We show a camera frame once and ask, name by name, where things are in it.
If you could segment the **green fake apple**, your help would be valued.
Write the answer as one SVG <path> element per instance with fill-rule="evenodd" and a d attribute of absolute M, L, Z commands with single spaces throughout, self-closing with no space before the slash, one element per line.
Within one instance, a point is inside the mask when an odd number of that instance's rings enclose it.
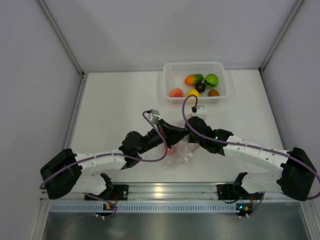
<path fill-rule="evenodd" d="M 204 77 L 206 88 L 213 89 L 219 84 L 219 78 L 215 74 L 208 74 Z"/>

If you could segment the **clear zip top bag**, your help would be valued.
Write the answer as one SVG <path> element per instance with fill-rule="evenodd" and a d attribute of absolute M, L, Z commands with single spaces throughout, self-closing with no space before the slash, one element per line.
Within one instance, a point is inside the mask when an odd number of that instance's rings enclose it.
<path fill-rule="evenodd" d="M 174 168 L 192 161 L 195 156 L 195 152 L 200 148 L 200 145 L 197 143 L 191 143 L 190 140 L 191 136 L 188 135 L 183 140 L 170 147 L 176 149 L 177 155 L 174 157 L 166 156 L 164 161 L 168 167 Z"/>

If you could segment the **dark purple fake plum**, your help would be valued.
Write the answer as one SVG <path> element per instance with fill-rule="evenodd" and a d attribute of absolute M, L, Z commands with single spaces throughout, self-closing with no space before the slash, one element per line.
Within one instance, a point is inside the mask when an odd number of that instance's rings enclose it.
<path fill-rule="evenodd" d="M 197 90 L 201 94 L 206 90 L 206 85 L 203 82 L 197 82 L 194 85 L 194 89 Z"/>

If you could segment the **orange peach fake fruit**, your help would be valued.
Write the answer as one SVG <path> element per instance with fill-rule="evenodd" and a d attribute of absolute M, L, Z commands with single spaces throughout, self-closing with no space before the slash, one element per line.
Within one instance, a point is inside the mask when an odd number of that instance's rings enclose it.
<path fill-rule="evenodd" d="M 169 92 L 169 97 L 170 98 L 183 98 L 184 92 L 180 88 L 174 88 Z"/>

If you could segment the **brown fake kiwi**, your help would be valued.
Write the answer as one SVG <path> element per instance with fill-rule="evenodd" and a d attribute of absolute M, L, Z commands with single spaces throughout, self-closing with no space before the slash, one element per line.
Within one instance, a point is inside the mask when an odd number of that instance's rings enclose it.
<path fill-rule="evenodd" d="M 219 97 L 220 96 L 220 93 L 215 90 L 215 89 L 211 89 L 209 92 L 208 92 L 208 96 L 209 97 Z"/>

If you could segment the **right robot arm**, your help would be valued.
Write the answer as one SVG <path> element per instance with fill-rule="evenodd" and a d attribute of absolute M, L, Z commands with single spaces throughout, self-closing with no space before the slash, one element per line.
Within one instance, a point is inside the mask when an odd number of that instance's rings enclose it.
<path fill-rule="evenodd" d="M 194 116 L 185 123 L 195 142 L 209 153 L 241 159 L 264 168 L 266 172 L 241 172 L 234 181 L 233 192 L 240 199 L 257 192 L 279 192 L 297 201 L 310 200 L 310 190 L 317 171 L 306 152 L 274 150 L 248 142 L 232 132 L 211 129 Z"/>

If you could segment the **orange green fake mango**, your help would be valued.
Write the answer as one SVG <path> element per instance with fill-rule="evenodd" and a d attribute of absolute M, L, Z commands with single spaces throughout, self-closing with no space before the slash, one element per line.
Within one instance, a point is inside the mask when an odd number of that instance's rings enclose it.
<path fill-rule="evenodd" d="M 201 83 L 203 79 L 202 74 L 191 74 L 185 78 L 184 83 L 187 86 L 194 86 L 196 83 Z"/>

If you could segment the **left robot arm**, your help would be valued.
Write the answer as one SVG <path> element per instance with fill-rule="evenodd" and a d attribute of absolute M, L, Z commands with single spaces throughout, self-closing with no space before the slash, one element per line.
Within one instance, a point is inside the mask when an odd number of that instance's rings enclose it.
<path fill-rule="evenodd" d="M 66 148 L 40 169 L 41 190 L 51 200 L 71 193 L 83 193 L 85 200 L 107 200 L 114 185 L 109 170 L 127 170 L 143 161 L 141 155 L 164 145 L 165 152 L 189 134 L 185 128 L 168 124 L 161 119 L 146 135 L 129 132 L 119 148 L 100 153 L 74 153 Z"/>

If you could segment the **yellow fake pepper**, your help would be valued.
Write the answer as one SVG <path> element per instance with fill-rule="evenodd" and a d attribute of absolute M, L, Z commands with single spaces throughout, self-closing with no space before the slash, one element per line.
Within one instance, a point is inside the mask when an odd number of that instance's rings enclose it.
<path fill-rule="evenodd" d="M 195 95 L 197 98 L 201 96 L 201 94 L 196 89 L 191 89 L 186 96 L 189 97 L 191 95 Z"/>

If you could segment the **red fake strawberry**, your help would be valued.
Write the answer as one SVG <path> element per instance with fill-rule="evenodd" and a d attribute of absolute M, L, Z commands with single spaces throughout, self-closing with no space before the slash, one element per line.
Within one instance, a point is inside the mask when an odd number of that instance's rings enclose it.
<path fill-rule="evenodd" d="M 174 147 L 170 148 L 163 146 L 163 152 L 166 154 L 167 157 L 175 157 L 177 155 L 177 151 Z"/>

